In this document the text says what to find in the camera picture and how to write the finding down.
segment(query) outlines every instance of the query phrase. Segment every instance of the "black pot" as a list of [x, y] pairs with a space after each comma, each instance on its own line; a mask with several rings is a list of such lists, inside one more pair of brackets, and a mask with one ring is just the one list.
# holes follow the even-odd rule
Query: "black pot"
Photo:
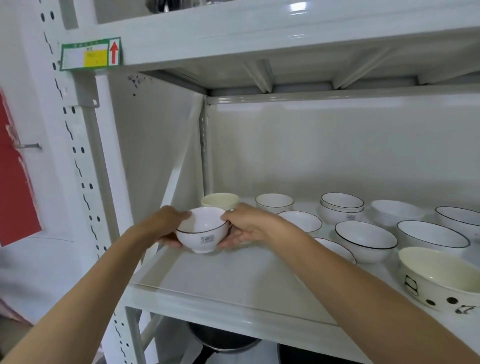
[[260, 339], [250, 336], [209, 328], [192, 322], [189, 322], [188, 326], [193, 336], [204, 346], [193, 364], [205, 364], [208, 358], [216, 352], [235, 354], [248, 350], [260, 342]]
[[358, 364], [346, 359], [334, 356], [309, 352], [287, 345], [277, 345], [278, 362], [280, 364]]

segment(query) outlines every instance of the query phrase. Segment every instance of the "red panel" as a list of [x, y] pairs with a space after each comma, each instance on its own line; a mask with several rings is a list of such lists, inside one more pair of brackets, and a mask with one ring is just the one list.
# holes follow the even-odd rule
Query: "red panel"
[[42, 230], [25, 164], [13, 147], [16, 135], [0, 90], [0, 244], [6, 246]]

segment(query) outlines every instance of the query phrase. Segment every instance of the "forearm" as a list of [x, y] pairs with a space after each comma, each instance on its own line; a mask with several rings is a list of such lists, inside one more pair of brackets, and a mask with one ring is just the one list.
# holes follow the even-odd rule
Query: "forearm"
[[4, 359], [5, 364], [86, 364], [146, 248], [127, 231]]
[[364, 353], [379, 363], [480, 363], [450, 331], [386, 283], [278, 218], [267, 243]]

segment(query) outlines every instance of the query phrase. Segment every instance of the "bowl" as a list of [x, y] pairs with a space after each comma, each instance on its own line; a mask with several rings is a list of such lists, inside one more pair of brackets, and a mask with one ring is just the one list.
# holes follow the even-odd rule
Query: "bowl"
[[315, 236], [323, 223], [319, 217], [303, 211], [283, 211], [277, 214], [281, 218], [290, 221], [292, 224], [298, 226], [307, 234]]
[[427, 248], [405, 248], [398, 257], [401, 282], [425, 306], [454, 315], [469, 315], [480, 307], [480, 269]]
[[239, 205], [240, 199], [236, 194], [221, 192], [218, 194], [209, 194], [203, 197], [200, 202], [204, 207], [219, 207], [228, 211], [236, 208]]
[[404, 220], [419, 220], [425, 213], [418, 207], [401, 201], [376, 200], [372, 202], [372, 219], [375, 223], [392, 227]]
[[255, 199], [257, 207], [262, 210], [278, 214], [293, 210], [293, 198], [285, 194], [261, 194]]
[[470, 240], [445, 226], [414, 220], [401, 221], [396, 226], [401, 248], [421, 246], [461, 255], [470, 246]]
[[320, 200], [320, 204], [329, 209], [341, 212], [361, 212], [365, 205], [358, 197], [350, 194], [341, 194], [339, 192], [324, 194]]
[[480, 212], [466, 208], [441, 206], [435, 209], [436, 221], [469, 238], [480, 242]]
[[318, 241], [325, 248], [331, 250], [334, 253], [337, 253], [342, 258], [345, 258], [346, 260], [352, 262], [355, 265], [357, 264], [357, 261], [355, 260], [355, 257], [353, 256], [352, 252], [347, 248], [344, 248], [343, 246], [341, 246], [339, 243], [333, 242], [331, 240], [323, 239], [323, 238], [315, 238], [315, 240]]
[[227, 236], [230, 222], [220, 217], [225, 210], [219, 207], [198, 207], [190, 210], [192, 215], [178, 227], [177, 238], [195, 253], [209, 253]]
[[329, 225], [335, 226], [342, 221], [355, 221], [358, 220], [362, 215], [361, 212], [341, 212], [332, 210], [331, 208], [325, 207], [323, 205], [318, 206], [318, 212], [320, 217]]
[[335, 232], [338, 243], [350, 250], [359, 264], [382, 262], [398, 245], [392, 233], [368, 222], [343, 221], [335, 225]]

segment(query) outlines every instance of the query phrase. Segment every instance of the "label on bowl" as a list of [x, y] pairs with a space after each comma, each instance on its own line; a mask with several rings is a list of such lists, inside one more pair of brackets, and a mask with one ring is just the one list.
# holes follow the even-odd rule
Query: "label on bowl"
[[201, 240], [202, 243], [211, 243], [213, 240], [215, 240], [215, 235], [202, 236]]

